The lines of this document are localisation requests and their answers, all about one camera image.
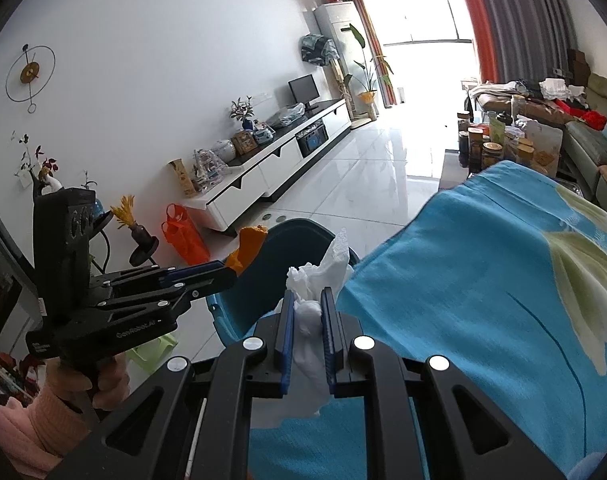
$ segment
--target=blue gripper pad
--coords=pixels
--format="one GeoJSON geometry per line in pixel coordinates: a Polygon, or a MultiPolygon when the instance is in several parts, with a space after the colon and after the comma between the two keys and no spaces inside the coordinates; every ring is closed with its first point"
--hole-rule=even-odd
{"type": "Polygon", "coordinates": [[[323,330],[323,357],[326,364],[326,380],[330,395],[337,385],[337,368],[343,365],[343,344],[339,336],[337,311],[332,289],[327,286],[321,293],[321,327],[323,330]]]}
{"type": "Polygon", "coordinates": [[[295,294],[287,290],[281,304],[279,327],[275,340],[275,366],[281,371],[281,393],[288,393],[295,342],[295,294]]]}

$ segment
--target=gray curtain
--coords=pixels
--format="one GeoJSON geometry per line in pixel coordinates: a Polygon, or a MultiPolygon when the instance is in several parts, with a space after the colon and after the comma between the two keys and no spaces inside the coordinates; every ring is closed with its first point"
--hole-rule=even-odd
{"type": "Polygon", "coordinates": [[[568,70],[568,49],[577,47],[566,0],[484,0],[497,54],[500,83],[543,81],[568,70]]]}

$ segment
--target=white cabinet drawer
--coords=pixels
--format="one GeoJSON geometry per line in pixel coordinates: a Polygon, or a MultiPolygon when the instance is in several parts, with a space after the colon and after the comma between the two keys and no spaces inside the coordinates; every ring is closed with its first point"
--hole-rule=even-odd
{"type": "Polygon", "coordinates": [[[328,139],[339,135],[343,130],[350,126],[350,116],[347,114],[347,106],[341,105],[339,108],[324,115],[323,124],[326,126],[328,139]]]}
{"type": "Polygon", "coordinates": [[[268,189],[281,186],[293,174],[293,168],[302,158],[299,144],[296,139],[292,139],[262,160],[259,167],[268,189]]]}
{"type": "Polygon", "coordinates": [[[244,173],[235,183],[238,186],[232,184],[213,200],[228,225],[234,222],[266,190],[266,181],[258,166],[252,168],[248,173],[244,173]]]}

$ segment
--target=tall plant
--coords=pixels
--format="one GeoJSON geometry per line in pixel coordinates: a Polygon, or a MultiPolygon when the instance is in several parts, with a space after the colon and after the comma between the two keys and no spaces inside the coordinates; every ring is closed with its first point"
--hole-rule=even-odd
{"type": "MultiPolygon", "coordinates": [[[[355,27],[355,25],[350,23],[349,27],[350,31],[352,32],[352,35],[355,37],[355,39],[359,43],[359,46],[361,47],[361,52],[363,54],[363,63],[360,63],[357,60],[354,61],[363,70],[365,83],[363,83],[361,79],[353,76],[352,74],[346,74],[346,76],[344,77],[344,85],[346,85],[347,87],[348,83],[350,83],[350,80],[355,77],[355,79],[365,89],[366,92],[375,92],[375,82],[377,80],[376,69],[381,69],[381,67],[385,67],[391,74],[394,75],[394,72],[392,71],[390,64],[385,60],[385,56],[375,56],[373,57],[373,59],[370,60],[370,63],[368,63],[365,59],[365,39],[363,38],[361,32],[357,30],[357,27],[355,27]]],[[[392,82],[390,81],[390,76],[388,74],[383,74],[379,79],[381,79],[381,81],[383,81],[385,85],[392,88],[392,82]]]]}

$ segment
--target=blue blanket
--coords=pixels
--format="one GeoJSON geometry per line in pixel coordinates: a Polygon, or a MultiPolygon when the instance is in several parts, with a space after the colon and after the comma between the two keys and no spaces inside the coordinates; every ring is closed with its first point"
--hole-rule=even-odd
{"type": "MultiPolygon", "coordinates": [[[[438,193],[337,307],[399,355],[448,356],[565,473],[607,450],[607,214],[503,162],[438,193]]],[[[365,479],[360,400],[253,430],[258,480],[365,479]]]]}

